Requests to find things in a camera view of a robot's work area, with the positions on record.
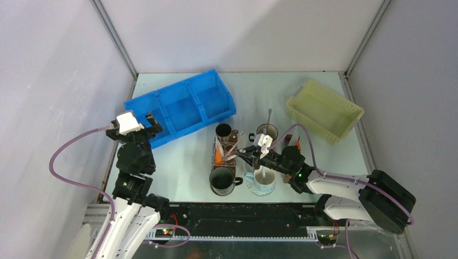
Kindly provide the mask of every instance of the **light blue mug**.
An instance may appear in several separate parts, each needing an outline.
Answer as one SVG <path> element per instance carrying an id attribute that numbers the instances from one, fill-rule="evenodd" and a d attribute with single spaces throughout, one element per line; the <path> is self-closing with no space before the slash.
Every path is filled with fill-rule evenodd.
<path id="1" fill-rule="evenodd" d="M 262 177 L 262 170 L 265 170 L 266 177 Z M 274 170 L 260 167 L 258 170 L 245 173 L 245 179 L 247 180 L 250 191 L 257 196 L 266 196 L 273 192 L 275 189 L 275 180 L 277 174 Z"/>

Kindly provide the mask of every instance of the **blue plastic tray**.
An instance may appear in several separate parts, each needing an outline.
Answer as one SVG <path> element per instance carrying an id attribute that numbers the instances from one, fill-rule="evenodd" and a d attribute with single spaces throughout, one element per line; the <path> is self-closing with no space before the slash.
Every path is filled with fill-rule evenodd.
<path id="1" fill-rule="evenodd" d="M 173 85 L 144 94 L 124 103 L 139 123 L 151 126 L 145 115 L 150 111 L 164 131 L 150 140 L 159 147 L 236 114 L 234 99 L 216 70 L 210 70 Z"/>

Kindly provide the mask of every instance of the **white table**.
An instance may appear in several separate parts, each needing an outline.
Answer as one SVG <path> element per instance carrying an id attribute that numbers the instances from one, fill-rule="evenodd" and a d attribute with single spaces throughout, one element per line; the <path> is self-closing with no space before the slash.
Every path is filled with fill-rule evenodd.
<path id="1" fill-rule="evenodd" d="M 133 92 L 133 98 L 189 78 L 195 73 L 153 73 L 140 74 Z M 294 124 L 286 115 L 286 100 L 301 87 L 307 79 L 313 79 L 344 96 L 337 72 L 238 72 L 220 73 L 223 82 L 232 94 L 237 114 L 222 121 L 240 132 L 255 132 L 259 125 L 267 122 L 267 111 L 272 109 L 271 124 L 277 127 L 279 137 Z M 228 196 L 212 193 L 208 177 L 211 171 L 212 145 L 217 124 L 173 140 L 153 150 L 156 172 L 151 176 L 153 184 L 150 193 L 170 199 L 171 202 L 316 202 L 319 195 L 298 194 L 277 173 L 277 186 L 268 196 L 253 195 L 245 182 Z M 301 129 L 302 154 L 306 163 L 312 165 L 308 142 Z M 331 146 L 325 140 L 312 134 L 316 162 L 327 172 L 341 174 L 367 174 L 363 153 L 355 129 L 337 145 Z M 239 147 L 247 147 L 248 137 Z M 111 194 L 119 170 L 115 156 L 106 192 Z M 237 160 L 237 176 L 243 177 L 252 170 L 242 160 Z"/>

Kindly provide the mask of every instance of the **white wall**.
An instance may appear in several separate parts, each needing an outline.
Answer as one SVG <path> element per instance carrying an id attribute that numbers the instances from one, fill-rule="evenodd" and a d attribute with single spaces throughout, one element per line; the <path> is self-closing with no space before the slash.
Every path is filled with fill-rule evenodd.
<path id="1" fill-rule="evenodd" d="M 63 258 L 96 194 L 48 171 L 53 152 L 105 126 L 132 78 L 90 1 L 0 2 L 1 258 Z M 56 170 L 100 186 L 113 141 L 98 133 Z"/>
<path id="2" fill-rule="evenodd" d="M 140 73 L 344 70 L 381 2 L 103 1 Z"/>
<path id="3" fill-rule="evenodd" d="M 377 166 L 417 198 L 420 258 L 456 258 L 458 1 L 393 1 L 351 75 Z"/>

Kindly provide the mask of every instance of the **pale yellow plastic tray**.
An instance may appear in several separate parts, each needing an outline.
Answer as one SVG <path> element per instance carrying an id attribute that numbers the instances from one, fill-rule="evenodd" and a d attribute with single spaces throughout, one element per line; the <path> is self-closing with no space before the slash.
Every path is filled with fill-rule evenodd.
<path id="1" fill-rule="evenodd" d="M 364 110 L 324 85 L 308 80 L 286 101 L 288 116 L 335 145 L 350 132 Z"/>

